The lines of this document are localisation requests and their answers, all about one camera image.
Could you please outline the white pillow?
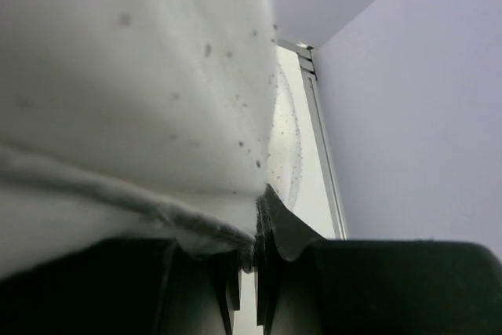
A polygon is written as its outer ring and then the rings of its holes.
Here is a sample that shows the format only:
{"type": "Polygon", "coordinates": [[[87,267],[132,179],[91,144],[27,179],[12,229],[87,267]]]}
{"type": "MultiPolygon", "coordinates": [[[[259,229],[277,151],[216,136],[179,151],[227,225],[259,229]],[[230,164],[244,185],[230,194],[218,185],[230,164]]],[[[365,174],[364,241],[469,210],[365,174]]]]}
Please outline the white pillow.
{"type": "Polygon", "coordinates": [[[1,276],[114,237],[248,249],[271,0],[1,0],[1,276]]]}

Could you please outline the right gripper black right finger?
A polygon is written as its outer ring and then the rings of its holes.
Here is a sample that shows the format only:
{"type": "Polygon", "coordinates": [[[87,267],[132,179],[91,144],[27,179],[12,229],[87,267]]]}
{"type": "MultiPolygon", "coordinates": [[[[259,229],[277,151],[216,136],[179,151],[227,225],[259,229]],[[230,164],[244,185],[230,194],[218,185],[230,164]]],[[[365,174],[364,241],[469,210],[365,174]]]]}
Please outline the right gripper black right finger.
{"type": "Polygon", "coordinates": [[[501,263],[469,242],[325,239],[272,188],[258,201],[266,334],[498,334],[501,263]]]}

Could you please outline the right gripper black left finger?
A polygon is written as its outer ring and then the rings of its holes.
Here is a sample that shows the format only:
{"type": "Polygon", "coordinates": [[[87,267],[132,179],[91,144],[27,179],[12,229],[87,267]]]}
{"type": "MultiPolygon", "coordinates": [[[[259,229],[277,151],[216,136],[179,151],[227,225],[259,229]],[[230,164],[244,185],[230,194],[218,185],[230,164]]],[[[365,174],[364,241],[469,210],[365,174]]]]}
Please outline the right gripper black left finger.
{"type": "Polygon", "coordinates": [[[238,254],[111,240],[1,282],[4,334],[229,334],[238,254]]]}

